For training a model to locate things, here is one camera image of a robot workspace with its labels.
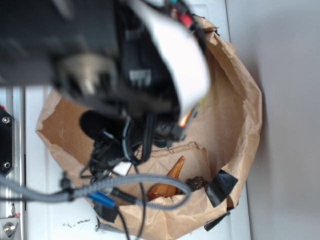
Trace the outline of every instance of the white metal surface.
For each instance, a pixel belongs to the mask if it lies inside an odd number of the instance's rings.
[[[227,0],[231,42],[262,89],[247,181],[254,240],[320,239],[320,1]]]

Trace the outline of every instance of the black cable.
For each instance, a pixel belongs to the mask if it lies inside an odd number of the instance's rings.
[[[134,166],[134,170],[136,172],[136,174],[140,174],[139,172],[139,169],[136,165],[133,165]],[[142,201],[143,201],[143,210],[142,210],[142,222],[141,222],[141,227],[140,227],[140,230],[139,230],[139,233],[138,235],[136,236],[136,239],[135,240],[139,240],[141,235],[142,235],[142,232],[144,230],[144,227],[145,227],[145,221],[146,221],[146,191],[145,191],[145,188],[144,188],[144,185],[142,182],[139,182],[140,184],[140,188],[141,188],[141,194],[142,194]]]
[[[128,231],[128,228],[127,228],[126,220],[125,220],[124,216],[122,215],[122,213],[120,212],[119,208],[116,207],[115,209],[116,209],[116,211],[119,214],[119,217],[121,219],[126,239],[130,240],[130,235],[129,235],[129,231]]]
[[[130,145],[130,134],[133,127],[132,120],[128,120],[122,132],[122,148],[125,158],[134,165],[139,165],[147,161],[150,157],[151,147],[154,137],[154,128],[156,125],[156,115],[148,114],[146,116],[145,129],[142,140],[142,155],[141,159],[137,159]]]

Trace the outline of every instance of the brown paper bag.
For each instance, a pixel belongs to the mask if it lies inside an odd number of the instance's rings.
[[[248,177],[260,140],[262,125],[262,94],[257,84],[236,54],[236,46],[225,42],[204,18],[198,18],[206,32],[207,62],[211,73],[211,89],[198,115],[191,123],[184,141],[171,149],[156,149],[151,158],[139,168],[142,173],[166,175],[181,155],[186,156],[180,179],[203,176],[211,180],[220,169],[238,179],[231,194],[213,207],[205,190],[191,194],[187,204],[174,211],[147,209],[142,237],[152,240],[177,239],[226,213],[237,206]],[[52,156],[68,172],[76,186],[86,181],[78,178],[88,162],[93,141],[80,129],[78,119],[86,109],[51,93],[37,124],[37,132]],[[122,189],[139,196],[136,185]],[[179,202],[184,196],[159,197],[159,204]],[[119,207],[131,234],[138,233],[142,208],[137,205]],[[114,223],[104,221],[120,230],[117,217]]]

